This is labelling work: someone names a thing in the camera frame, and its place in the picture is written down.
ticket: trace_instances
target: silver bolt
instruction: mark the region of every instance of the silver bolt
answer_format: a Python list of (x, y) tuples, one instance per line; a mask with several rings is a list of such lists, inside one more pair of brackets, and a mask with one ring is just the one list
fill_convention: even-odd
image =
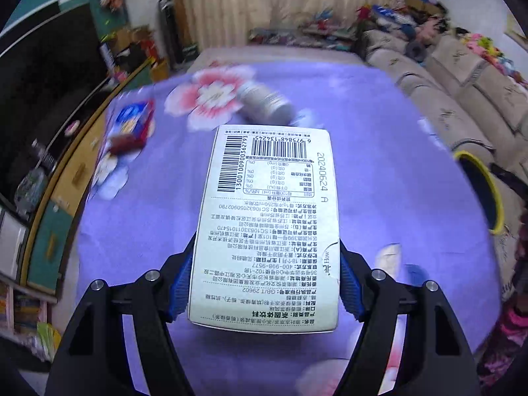
[(385, 271), (381, 269), (374, 269), (371, 273), (371, 276), (377, 281), (383, 281), (385, 278), (387, 278), (387, 274), (385, 274)]
[(432, 281), (432, 280), (429, 280), (429, 281), (426, 283), (426, 287), (427, 287), (431, 292), (436, 292), (436, 291), (438, 290), (438, 284), (437, 284), (437, 282)]
[(90, 288), (92, 290), (101, 290), (105, 285), (105, 282), (103, 282), (102, 280), (93, 280), (92, 281), (92, 284), (90, 284)]
[(156, 281), (159, 278), (159, 271), (155, 270), (155, 269), (152, 269), (152, 270), (148, 271), (147, 274), (145, 274), (145, 278), (148, 281)]

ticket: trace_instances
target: vertical barcode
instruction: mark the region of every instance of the vertical barcode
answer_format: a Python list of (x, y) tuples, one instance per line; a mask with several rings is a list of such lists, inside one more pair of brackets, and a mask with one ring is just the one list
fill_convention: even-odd
[(242, 151), (242, 136), (227, 136), (218, 178), (218, 192), (234, 192), (237, 185), (238, 164)]
[(306, 159), (306, 143), (299, 141), (257, 140), (251, 146), (253, 156)]

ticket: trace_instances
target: blue gripper pad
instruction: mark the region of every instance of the blue gripper pad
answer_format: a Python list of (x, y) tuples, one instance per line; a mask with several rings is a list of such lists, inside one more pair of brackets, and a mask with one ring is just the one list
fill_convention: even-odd
[(340, 281), (340, 296), (345, 310), (354, 315), (356, 320), (365, 313), (363, 306), (361, 284), (357, 277), (348, 266), (347, 261), (341, 254), (341, 281)]
[(180, 273), (171, 285), (171, 304), (169, 313), (173, 320), (187, 308), (189, 301), (189, 286), (191, 284), (191, 267), (193, 255), (189, 254), (181, 267)]

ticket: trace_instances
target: product package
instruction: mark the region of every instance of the product package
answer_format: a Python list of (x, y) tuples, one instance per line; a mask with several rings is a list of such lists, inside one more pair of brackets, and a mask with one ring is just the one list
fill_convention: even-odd
[(154, 103), (144, 101), (124, 107), (117, 115), (109, 132), (110, 153), (123, 154), (143, 149), (147, 143), (149, 124), (154, 114)]
[(340, 248), (328, 132), (221, 125), (194, 248), (193, 323), (261, 333), (335, 329)]

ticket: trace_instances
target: black television screen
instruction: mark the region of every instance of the black television screen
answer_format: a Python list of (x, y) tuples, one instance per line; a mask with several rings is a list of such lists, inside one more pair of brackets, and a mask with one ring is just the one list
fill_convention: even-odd
[(13, 201), (70, 114), (107, 76), (88, 5), (41, 23), (0, 54), (0, 194)]

